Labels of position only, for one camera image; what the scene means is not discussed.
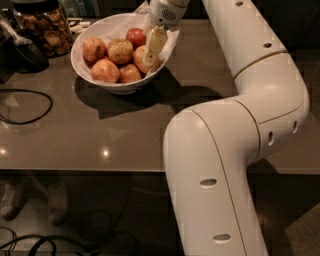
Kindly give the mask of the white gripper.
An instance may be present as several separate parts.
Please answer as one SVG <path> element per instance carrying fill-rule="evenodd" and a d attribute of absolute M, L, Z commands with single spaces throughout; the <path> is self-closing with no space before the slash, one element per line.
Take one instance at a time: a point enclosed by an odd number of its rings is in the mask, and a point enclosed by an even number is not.
<path fill-rule="evenodd" d="M 163 47 L 168 35 L 167 30 L 174 31 L 178 28 L 190 0 L 150 0 L 149 25 L 143 32 L 146 35 L 146 44 L 142 63 L 152 66 Z"/>

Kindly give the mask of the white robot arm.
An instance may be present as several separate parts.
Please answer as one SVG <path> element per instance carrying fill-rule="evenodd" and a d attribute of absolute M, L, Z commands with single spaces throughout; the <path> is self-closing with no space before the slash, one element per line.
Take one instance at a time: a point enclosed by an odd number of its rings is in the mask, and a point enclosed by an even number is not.
<path fill-rule="evenodd" d="M 268 256 L 248 166 L 283 147 L 309 112 L 306 85 L 251 0 L 202 0 L 237 94 L 168 124 L 166 179 L 185 256 Z"/>

